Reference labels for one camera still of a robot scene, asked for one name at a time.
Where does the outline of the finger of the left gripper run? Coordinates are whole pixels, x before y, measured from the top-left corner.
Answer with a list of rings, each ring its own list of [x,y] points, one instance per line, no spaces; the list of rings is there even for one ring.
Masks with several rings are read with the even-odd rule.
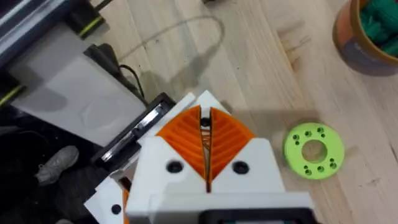
[[[202,115],[209,115],[210,108],[216,108],[229,114],[227,109],[208,91],[205,90],[201,95],[195,96],[192,92],[186,94],[169,112],[167,112],[148,132],[138,139],[138,143],[142,146],[144,140],[155,136],[169,121],[178,114],[192,108],[201,106]]]
[[[127,177],[107,177],[95,188],[84,206],[100,224],[129,224],[125,214],[128,196]]]

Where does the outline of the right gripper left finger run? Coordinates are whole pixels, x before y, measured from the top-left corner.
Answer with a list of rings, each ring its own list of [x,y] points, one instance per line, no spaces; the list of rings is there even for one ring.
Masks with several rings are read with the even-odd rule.
[[[194,106],[142,140],[125,208],[131,223],[197,223],[207,194],[200,120]]]

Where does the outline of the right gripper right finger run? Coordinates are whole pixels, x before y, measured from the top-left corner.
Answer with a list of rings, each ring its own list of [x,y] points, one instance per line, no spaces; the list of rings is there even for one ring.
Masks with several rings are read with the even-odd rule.
[[[284,192],[270,142],[240,121],[211,108],[208,181],[212,193]]]

